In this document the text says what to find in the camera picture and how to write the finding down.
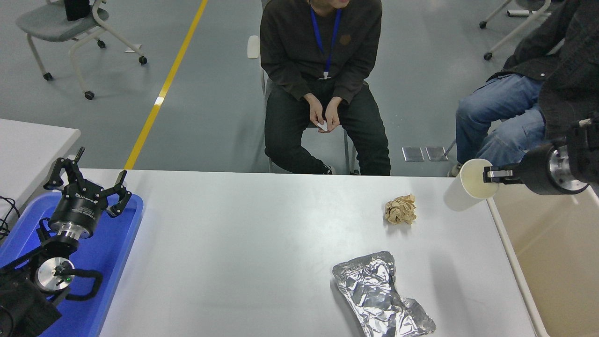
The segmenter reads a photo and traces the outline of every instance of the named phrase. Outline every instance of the tabletop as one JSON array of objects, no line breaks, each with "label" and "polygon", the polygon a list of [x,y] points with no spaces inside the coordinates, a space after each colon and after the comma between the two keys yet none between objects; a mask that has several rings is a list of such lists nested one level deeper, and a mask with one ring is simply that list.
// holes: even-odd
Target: tabletop
[{"label": "tabletop", "polygon": [[[0,119],[0,195],[21,208],[80,135],[77,129]],[[0,201],[1,218],[9,209]]]},{"label": "tabletop", "polygon": [[[82,172],[111,186],[119,171]],[[144,215],[101,337],[363,336],[331,269],[383,250],[435,336],[535,336],[489,206],[450,210],[449,178],[132,170],[125,181]],[[387,223],[385,203],[410,193],[418,218]]]}]

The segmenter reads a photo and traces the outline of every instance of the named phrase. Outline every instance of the crumpled paper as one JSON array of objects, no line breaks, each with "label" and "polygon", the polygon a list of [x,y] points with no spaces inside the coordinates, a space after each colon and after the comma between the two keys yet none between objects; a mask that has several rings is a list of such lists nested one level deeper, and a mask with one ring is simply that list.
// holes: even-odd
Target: crumpled paper
[{"label": "crumpled paper", "polygon": [[410,193],[387,202],[385,204],[385,219],[392,224],[406,222],[411,225],[412,221],[416,219],[414,201],[416,201],[416,197]]}]

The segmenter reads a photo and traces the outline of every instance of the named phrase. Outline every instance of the person in jeans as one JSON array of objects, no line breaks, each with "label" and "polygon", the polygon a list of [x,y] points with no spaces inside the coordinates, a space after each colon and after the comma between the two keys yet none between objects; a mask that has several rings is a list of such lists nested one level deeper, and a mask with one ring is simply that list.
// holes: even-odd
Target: person in jeans
[{"label": "person in jeans", "polygon": [[599,1],[565,0],[518,44],[504,70],[459,102],[458,164],[448,176],[472,158],[518,163],[528,150],[563,137],[572,122],[599,112],[598,17]]},{"label": "person in jeans", "polygon": [[389,142],[364,79],[376,61],[380,0],[271,0],[260,26],[261,65],[269,77],[265,153],[293,173],[332,174],[301,146],[308,123],[342,125],[363,175],[391,173]]}]

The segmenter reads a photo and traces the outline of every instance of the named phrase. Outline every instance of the aluminum foil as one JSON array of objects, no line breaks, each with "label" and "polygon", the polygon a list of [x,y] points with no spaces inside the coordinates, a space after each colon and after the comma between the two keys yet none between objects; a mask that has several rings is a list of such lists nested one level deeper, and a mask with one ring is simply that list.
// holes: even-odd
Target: aluminum foil
[{"label": "aluminum foil", "polygon": [[395,259],[382,251],[333,267],[337,287],[366,337],[412,337],[432,333],[435,322],[414,299],[395,290]]}]

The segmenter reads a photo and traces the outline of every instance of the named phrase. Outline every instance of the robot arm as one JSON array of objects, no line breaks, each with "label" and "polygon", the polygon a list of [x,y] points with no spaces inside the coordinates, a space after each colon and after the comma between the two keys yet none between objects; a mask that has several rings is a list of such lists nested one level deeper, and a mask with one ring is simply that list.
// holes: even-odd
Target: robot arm
[{"label": "robot arm", "polygon": [[[74,160],[58,158],[44,184],[45,189],[61,189],[60,173],[66,171],[68,185],[55,211],[40,220],[40,246],[0,268],[0,336],[38,336],[61,317],[56,307],[62,300],[88,300],[100,288],[102,274],[76,269],[69,257],[77,251],[79,240],[93,236],[103,211],[113,218],[123,212],[131,192],[123,184],[126,171],[109,189],[84,179],[77,165],[83,151]],[[112,194],[118,194],[119,201],[109,206],[107,197]],[[70,294],[75,277],[93,278],[90,292]]]},{"label": "robot arm", "polygon": [[487,183],[523,183],[541,195],[577,194],[599,182],[599,119],[571,126],[565,139],[529,151],[520,163],[485,167]]}]

